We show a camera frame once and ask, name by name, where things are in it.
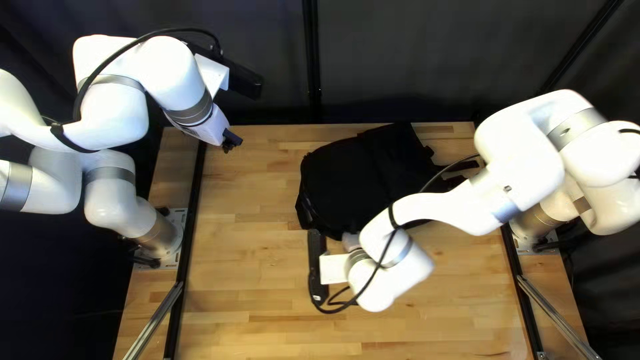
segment black backdrop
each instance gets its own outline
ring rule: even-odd
[[[42,113],[68,119],[76,38],[200,26],[220,37],[225,56],[265,78],[258,101],[218,92],[216,102],[232,124],[482,120],[534,96],[603,4],[321,1],[320,119],[308,117],[301,1],[5,0],[0,67],[25,84]],[[579,91],[608,117],[640,119],[639,10],[638,1],[625,1],[558,87]],[[124,149],[136,160],[140,195],[148,193],[161,131],[152,103],[150,111],[148,136]],[[25,161],[28,152],[19,140],[0,139],[4,159]],[[87,224],[81,208],[57,217],[0,213],[0,225],[8,284],[0,304],[9,313],[4,325],[9,335],[0,341],[9,358],[110,358],[131,269],[114,234]],[[574,256],[577,268],[595,266],[601,249],[594,249],[579,249],[586,255]],[[590,291],[580,277],[575,281],[583,289],[577,292],[579,302],[605,296]],[[620,289],[627,282],[616,283]],[[587,326],[599,320],[590,335],[606,332],[602,324],[611,323],[590,313],[582,314]],[[611,326],[625,322],[629,334],[639,328],[629,324],[640,316],[625,314],[612,317],[617,323]],[[597,339],[590,340],[596,347]]]

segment wooden tabletop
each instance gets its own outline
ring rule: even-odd
[[[531,358],[499,231],[471,236],[438,222],[411,229],[435,260],[435,271],[381,313],[351,307],[323,315],[310,303],[307,232],[294,210],[300,161],[319,146],[379,125],[237,126],[242,146],[229,154],[208,148],[179,359]],[[436,164],[475,152],[469,122],[414,129],[435,150]],[[180,136],[165,130],[161,151]],[[158,176],[156,171],[155,188],[167,189]],[[165,205],[161,197],[151,199]],[[328,247],[342,252],[337,241],[328,240]],[[552,266],[543,268],[558,269],[562,262],[554,258],[544,259]],[[547,282],[565,297],[569,286],[564,270],[561,275],[561,281],[552,276]],[[174,280],[174,270],[134,272],[115,359],[127,352]],[[564,303],[577,314],[572,296]],[[579,324],[579,316],[567,320]],[[162,359],[166,322],[142,358]]]

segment metal mounting plate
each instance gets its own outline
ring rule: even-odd
[[[187,220],[187,208],[176,208],[169,209],[169,215],[166,217],[172,224],[180,227],[184,230],[184,224]],[[160,259],[160,267],[152,268],[148,265],[142,265],[135,263],[133,264],[133,271],[152,271],[152,270],[170,270],[170,269],[178,269],[178,263],[180,261],[180,252],[182,247],[179,247],[174,255],[169,256],[168,258]],[[140,256],[143,258],[147,258],[142,249],[136,250],[136,256]]]
[[[540,242],[539,240],[535,243],[531,243],[529,241],[523,241],[519,237],[517,237],[516,234],[514,234],[513,232],[511,233],[511,237],[513,239],[513,245],[516,247],[516,251],[518,252],[518,255],[556,255],[560,253],[558,249],[548,249],[548,250],[542,250],[540,252],[535,252],[533,251],[533,246],[539,243]],[[555,230],[551,230],[551,232],[548,233],[545,236],[545,238],[549,243],[558,241],[558,236]]]

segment black backpack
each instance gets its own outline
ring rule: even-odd
[[[308,153],[300,165],[296,201],[300,225],[334,240],[341,240],[344,232],[357,233],[393,201],[418,192],[443,169],[433,164],[433,154],[409,122],[370,129]],[[475,161],[469,163],[456,170],[477,167]],[[429,192],[446,192],[464,180],[438,178]]]

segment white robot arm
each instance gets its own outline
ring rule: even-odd
[[[565,187],[565,178],[575,178],[585,197],[591,194],[590,202],[606,202],[602,213],[610,213],[611,218],[627,214],[610,231],[631,226],[640,220],[640,201],[636,200],[640,199],[640,186],[637,179],[627,177],[640,165],[640,136],[620,133],[622,128],[640,131],[630,122],[607,122],[587,100],[570,90],[497,112],[478,127],[474,137],[476,149],[488,163],[485,169],[447,193],[416,193],[395,201],[362,229],[360,250],[336,255],[341,257],[337,261],[333,255],[320,257],[321,282],[347,281],[356,294],[369,282],[358,304],[368,311],[382,311],[426,279],[434,267],[402,229],[396,231],[381,259],[396,227],[432,219],[469,234],[487,234],[537,203],[543,204],[558,188]],[[618,196],[610,198],[612,193]],[[624,204],[616,202],[624,197]],[[379,260],[381,266],[369,281]],[[340,274],[336,267],[342,268],[342,276],[335,275]]]
[[[76,82],[133,38],[92,35],[74,45]],[[0,69],[0,136],[15,135],[36,147],[29,165],[0,160],[0,209],[62,214],[76,208],[82,174],[84,213],[96,226],[133,239],[153,258],[180,245],[179,233],[136,196],[135,167],[126,154],[106,150],[142,138],[148,129],[145,92],[176,127],[225,151],[239,145],[213,103],[228,87],[228,68],[172,37],[152,37],[118,56],[100,72],[81,103],[81,120],[47,125],[20,81]]]

